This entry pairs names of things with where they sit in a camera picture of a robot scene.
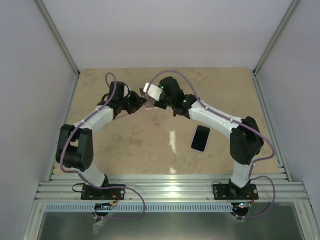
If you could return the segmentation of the pink phone case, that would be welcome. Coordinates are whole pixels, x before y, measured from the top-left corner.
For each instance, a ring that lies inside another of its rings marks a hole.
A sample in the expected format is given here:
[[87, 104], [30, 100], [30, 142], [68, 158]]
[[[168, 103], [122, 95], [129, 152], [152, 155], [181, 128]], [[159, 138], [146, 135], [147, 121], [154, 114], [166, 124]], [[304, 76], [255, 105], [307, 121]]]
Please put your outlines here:
[[149, 95], [147, 95], [144, 91], [143, 91], [143, 88], [140, 87], [139, 88], [139, 92], [140, 92], [140, 96], [142, 98], [144, 98], [146, 101], [144, 102], [144, 107], [147, 109], [147, 110], [151, 110], [151, 109], [155, 109], [156, 107], [154, 106], [154, 103], [155, 103], [155, 100], [150, 97]]

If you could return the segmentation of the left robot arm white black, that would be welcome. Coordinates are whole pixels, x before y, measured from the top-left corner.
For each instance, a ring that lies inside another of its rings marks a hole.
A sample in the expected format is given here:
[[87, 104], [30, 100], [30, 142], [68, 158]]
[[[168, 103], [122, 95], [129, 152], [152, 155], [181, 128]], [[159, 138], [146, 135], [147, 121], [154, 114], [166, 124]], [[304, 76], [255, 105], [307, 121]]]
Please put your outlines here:
[[62, 172], [76, 174], [84, 181], [83, 195], [103, 200], [110, 193], [108, 177], [93, 163], [93, 136], [122, 111], [131, 115], [146, 101], [126, 83], [113, 81], [109, 93], [102, 96], [93, 112], [77, 123], [64, 124], [60, 128], [56, 162]]

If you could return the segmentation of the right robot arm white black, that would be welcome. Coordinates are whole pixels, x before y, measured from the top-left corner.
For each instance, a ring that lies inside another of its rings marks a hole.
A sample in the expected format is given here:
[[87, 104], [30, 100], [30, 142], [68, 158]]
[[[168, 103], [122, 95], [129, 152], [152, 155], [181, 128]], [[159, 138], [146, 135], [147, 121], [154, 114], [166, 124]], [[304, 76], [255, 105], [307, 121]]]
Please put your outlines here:
[[229, 153], [235, 163], [226, 188], [236, 200], [246, 196], [253, 160], [264, 145], [255, 119], [250, 116], [239, 118], [209, 109], [209, 106], [194, 94], [185, 94], [177, 80], [171, 76], [163, 78], [159, 85], [146, 85], [144, 92], [155, 100], [154, 106], [162, 109], [170, 107], [174, 116], [199, 121], [229, 139]]

